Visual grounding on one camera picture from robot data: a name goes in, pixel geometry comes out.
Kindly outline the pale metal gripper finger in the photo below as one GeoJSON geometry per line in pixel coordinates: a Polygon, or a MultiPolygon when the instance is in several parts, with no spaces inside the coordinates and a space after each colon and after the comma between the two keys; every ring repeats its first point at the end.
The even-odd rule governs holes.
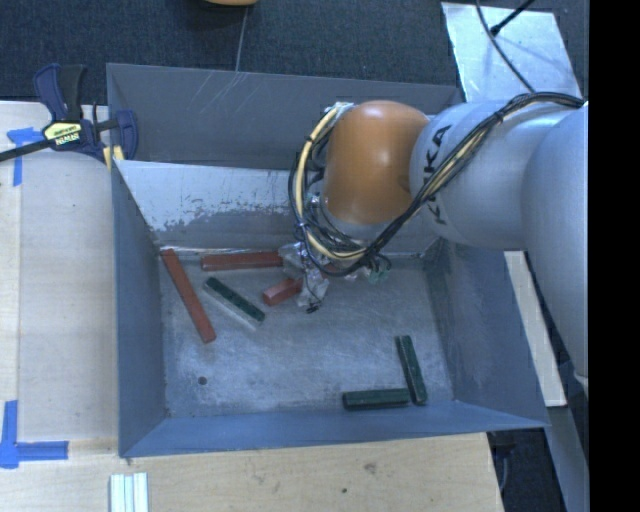
{"type": "Polygon", "coordinates": [[[302,278],[297,305],[301,308],[318,308],[327,293],[329,281],[320,271],[306,271],[302,278]]]}
{"type": "Polygon", "coordinates": [[[301,242],[288,243],[278,249],[286,276],[303,276],[306,271],[305,248],[301,242]]]}

